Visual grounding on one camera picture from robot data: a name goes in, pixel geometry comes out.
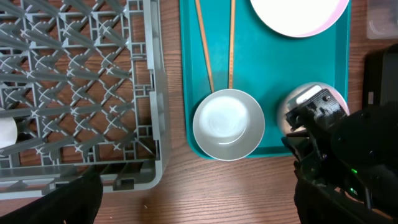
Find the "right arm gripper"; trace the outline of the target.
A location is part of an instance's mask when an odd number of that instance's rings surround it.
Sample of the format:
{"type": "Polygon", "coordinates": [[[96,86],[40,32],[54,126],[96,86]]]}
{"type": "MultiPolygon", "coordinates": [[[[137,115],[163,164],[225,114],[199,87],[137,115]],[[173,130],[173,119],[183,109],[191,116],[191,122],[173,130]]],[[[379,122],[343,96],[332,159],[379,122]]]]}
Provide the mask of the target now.
{"type": "Polygon", "coordinates": [[[293,132],[281,140],[296,158],[301,223],[397,223],[397,177],[350,177],[347,140],[336,135],[348,115],[330,90],[285,117],[293,132]]]}

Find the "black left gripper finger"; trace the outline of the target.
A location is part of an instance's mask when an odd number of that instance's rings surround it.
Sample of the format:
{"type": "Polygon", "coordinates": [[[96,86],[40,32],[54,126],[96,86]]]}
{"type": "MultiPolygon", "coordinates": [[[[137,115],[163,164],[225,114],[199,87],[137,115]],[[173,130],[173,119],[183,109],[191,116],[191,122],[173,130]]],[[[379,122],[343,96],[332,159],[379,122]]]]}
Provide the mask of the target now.
{"type": "Polygon", "coordinates": [[[93,223],[101,206],[103,183],[89,170],[80,178],[1,217],[1,224],[93,223]]]}

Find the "white cup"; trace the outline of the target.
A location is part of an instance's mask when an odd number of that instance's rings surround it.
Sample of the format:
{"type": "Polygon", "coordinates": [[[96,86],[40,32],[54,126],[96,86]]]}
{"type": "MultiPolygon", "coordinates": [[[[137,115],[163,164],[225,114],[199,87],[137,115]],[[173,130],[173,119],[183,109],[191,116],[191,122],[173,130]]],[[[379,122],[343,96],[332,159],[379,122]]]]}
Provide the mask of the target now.
{"type": "Polygon", "coordinates": [[[0,148],[8,147],[17,141],[17,124],[14,118],[0,119],[0,148]]]}

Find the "grey bowl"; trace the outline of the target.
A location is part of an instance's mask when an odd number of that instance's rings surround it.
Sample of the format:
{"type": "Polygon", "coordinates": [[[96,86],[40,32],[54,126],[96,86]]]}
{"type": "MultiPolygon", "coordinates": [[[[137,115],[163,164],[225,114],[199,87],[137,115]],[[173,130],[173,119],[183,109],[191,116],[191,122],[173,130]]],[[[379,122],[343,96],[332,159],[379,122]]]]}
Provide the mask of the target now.
{"type": "Polygon", "coordinates": [[[265,130],[260,104],[236,89],[219,90],[207,96],[192,120],[198,147],[219,161],[236,161],[250,155],[260,145],[265,130]]]}

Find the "wooden chopstick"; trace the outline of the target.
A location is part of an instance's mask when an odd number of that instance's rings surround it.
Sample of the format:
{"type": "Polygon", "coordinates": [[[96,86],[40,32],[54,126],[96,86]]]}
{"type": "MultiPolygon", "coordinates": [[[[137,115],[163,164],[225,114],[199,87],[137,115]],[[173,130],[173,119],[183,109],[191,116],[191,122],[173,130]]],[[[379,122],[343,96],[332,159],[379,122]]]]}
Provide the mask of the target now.
{"type": "Polygon", "coordinates": [[[213,82],[213,75],[212,75],[212,71],[211,71],[208,43],[207,43],[206,34],[205,34],[205,26],[204,26],[204,22],[203,22],[203,14],[201,11],[200,0],[195,0],[195,5],[196,5],[196,10],[197,10],[197,17],[198,17],[198,23],[199,23],[199,28],[200,28],[201,41],[203,44],[203,53],[205,56],[206,69],[208,72],[208,80],[209,80],[209,84],[210,84],[210,90],[213,93],[215,91],[215,88],[214,88],[214,82],[213,82]]]}
{"type": "Polygon", "coordinates": [[[228,88],[233,88],[234,72],[234,32],[236,17],[236,1],[231,0],[230,31],[229,31],[229,64],[228,64],[228,88]]]}

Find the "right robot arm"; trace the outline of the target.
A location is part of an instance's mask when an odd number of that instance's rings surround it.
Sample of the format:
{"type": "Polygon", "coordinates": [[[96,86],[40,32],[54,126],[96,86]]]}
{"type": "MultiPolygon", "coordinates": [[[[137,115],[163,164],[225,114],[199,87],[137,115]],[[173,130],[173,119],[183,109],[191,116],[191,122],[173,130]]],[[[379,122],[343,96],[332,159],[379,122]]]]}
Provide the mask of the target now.
{"type": "Polygon", "coordinates": [[[302,223],[397,222],[397,109],[346,114],[321,90],[290,109],[282,138],[295,156],[302,223]]]}

